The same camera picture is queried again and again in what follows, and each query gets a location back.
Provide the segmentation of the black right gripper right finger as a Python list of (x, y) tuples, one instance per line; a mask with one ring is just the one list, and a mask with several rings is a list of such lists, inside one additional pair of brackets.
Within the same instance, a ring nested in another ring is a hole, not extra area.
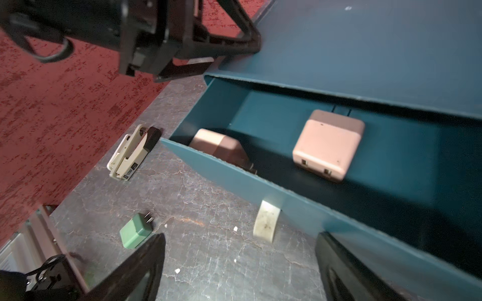
[(315, 254), (327, 300), (404, 300), (328, 232)]

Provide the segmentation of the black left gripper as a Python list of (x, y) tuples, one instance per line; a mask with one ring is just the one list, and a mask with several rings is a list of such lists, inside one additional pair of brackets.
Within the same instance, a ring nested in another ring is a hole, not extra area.
[(1, 27), (42, 63), (65, 60), (71, 39), (114, 50), (119, 73), (137, 71), (168, 82), (203, 74), (209, 63), (175, 65), (174, 59), (251, 55), (261, 34), (239, 1), (218, 1), (242, 32), (211, 34), (202, 23), (202, 1), (1, 1)]

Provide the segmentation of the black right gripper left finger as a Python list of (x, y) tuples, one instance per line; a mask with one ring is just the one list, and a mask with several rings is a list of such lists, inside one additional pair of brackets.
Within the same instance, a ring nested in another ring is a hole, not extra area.
[(81, 300), (155, 300), (163, 273), (165, 235), (154, 234)]

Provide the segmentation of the pink plug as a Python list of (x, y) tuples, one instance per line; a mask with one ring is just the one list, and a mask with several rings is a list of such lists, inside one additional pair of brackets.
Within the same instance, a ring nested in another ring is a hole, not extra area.
[(190, 148), (221, 159), (252, 174), (257, 174), (241, 143), (234, 138), (207, 129), (199, 129), (189, 144)]
[(294, 163), (332, 182), (345, 179), (365, 130), (361, 120), (314, 110), (292, 151)]

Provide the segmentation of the teal drawer cabinet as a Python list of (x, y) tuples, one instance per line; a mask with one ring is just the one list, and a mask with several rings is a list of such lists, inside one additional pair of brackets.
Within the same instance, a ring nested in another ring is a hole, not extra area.
[(164, 145), (316, 237), (331, 299), (481, 299), (481, 2), (271, 1)]

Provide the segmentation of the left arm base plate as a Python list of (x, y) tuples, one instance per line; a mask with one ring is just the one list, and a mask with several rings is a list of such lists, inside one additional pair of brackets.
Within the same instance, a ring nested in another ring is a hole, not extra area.
[(54, 255), (29, 273), (35, 285), (26, 292), (25, 300), (79, 300), (84, 295), (66, 255)]

